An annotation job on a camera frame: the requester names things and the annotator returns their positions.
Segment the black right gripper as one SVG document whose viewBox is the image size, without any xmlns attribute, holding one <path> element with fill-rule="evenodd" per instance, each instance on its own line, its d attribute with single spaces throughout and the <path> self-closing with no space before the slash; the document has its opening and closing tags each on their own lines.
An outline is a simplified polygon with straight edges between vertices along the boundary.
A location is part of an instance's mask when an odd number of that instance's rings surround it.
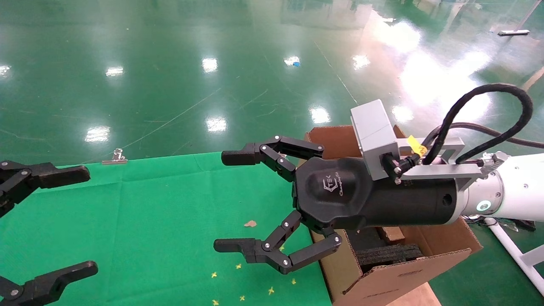
<svg viewBox="0 0 544 306">
<path fill-rule="evenodd" d="M 221 152 L 223 165 L 265 164 L 293 183 L 292 211 L 264 241 L 216 239 L 216 252 L 239 252 L 248 264 L 268 264 L 282 275 L 334 254 L 343 239 L 334 229 L 443 225 L 457 219 L 457 185 L 453 179 L 373 180 L 362 158 L 322 159 L 324 145 L 284 136 L 247 143 Z M 298 169 L 287 156 L 307 160 Z M 280 247 L 299 228 L 324 239 L 290 255 Z"/>
</svg>

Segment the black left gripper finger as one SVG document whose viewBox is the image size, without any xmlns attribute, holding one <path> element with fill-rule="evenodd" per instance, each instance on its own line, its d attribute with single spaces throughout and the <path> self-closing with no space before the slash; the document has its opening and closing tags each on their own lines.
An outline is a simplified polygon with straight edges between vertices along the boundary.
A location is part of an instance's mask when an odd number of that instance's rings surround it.
<svg viewBox="0 0 544 306">
<path fill-rule="evenodd" d="M 46 306 L 58 301 L 70 283 L 94 276 L 98 270 L 95 261 L 85 261 L 36 276 L 23 285 L 0 277 L 0 304 L 2 306 Z"/>
<path fill-rule="evenodd" d="M 51 189 L 88 182 L 89 169 L 83 165 L 57 168 L 52 163 L 25 165 L 2 161 L 0 165 L 0 216 L 9 213 L 37 189 Z"/>
</svg>

